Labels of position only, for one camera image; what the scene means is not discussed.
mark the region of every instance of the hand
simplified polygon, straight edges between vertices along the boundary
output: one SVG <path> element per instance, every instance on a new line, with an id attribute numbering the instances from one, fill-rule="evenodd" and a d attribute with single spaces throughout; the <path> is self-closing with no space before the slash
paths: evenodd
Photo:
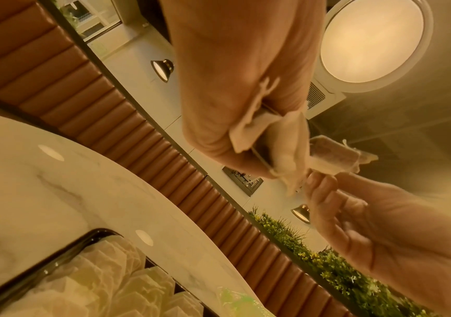
<path id="1" fill-rule="evenodd" d="M 280 114 L 299 109 L 318 56 L 323 0 L 161 0 L 191 145 L 241 172 L 270 176 L 251 153 L 236 154 L 229 128 L 246 111 L 259 82 L 277 88 L 264 103 Z"/>
<path id="2" fill-rule="evenodd" d="M 352 266 L 451 317 L 450 216 L 354 174 L 313 172 L 305 193 L 311 222 Z"/>

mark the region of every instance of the marble table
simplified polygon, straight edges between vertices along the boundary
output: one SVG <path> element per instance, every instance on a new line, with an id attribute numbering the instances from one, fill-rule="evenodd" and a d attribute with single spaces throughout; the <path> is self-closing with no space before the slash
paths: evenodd
<path id="1" fill-rule="evenodd" d="M 256 298 L 206 234 L 142 179 L 82 145 L 0 117 L 0 285 L 99 227 L 134 242 L 218 314 L 218 287 Z"/>

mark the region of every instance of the tufted leather upholstery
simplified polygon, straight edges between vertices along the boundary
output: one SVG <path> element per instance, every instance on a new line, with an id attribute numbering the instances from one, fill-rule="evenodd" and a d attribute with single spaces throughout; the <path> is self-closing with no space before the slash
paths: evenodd
<path id="1" fill-rule="evenodd" d="M 352 316 L 220 195 L 34 0 L 0 0 L 0 102 L 159 190 L 277 316 Z"/>

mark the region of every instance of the ceiling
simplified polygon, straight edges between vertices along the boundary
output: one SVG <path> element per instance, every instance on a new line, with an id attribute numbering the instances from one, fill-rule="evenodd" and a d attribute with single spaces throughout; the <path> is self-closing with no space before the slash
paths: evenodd
<path id="1" fill-rule="evenodd" d="M 387 87 L 346 94 L 312 122 L 380 156 L 363 169 L 365 176 L 419 193 L 451 213 L 451 0 L 427 2 L 434 33 L 419 63 Z"/>

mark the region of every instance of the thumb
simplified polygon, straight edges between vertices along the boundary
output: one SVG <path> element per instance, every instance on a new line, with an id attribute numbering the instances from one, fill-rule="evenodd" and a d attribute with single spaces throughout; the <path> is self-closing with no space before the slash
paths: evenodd
<path id="1" fill-rule="evenodd" d="M 339 189 L 367 202 L 387 197 L 389 195 L 388 189 L 392 186 L 353 173 L 340 173 L 335 177 L 339 182 Z"/>

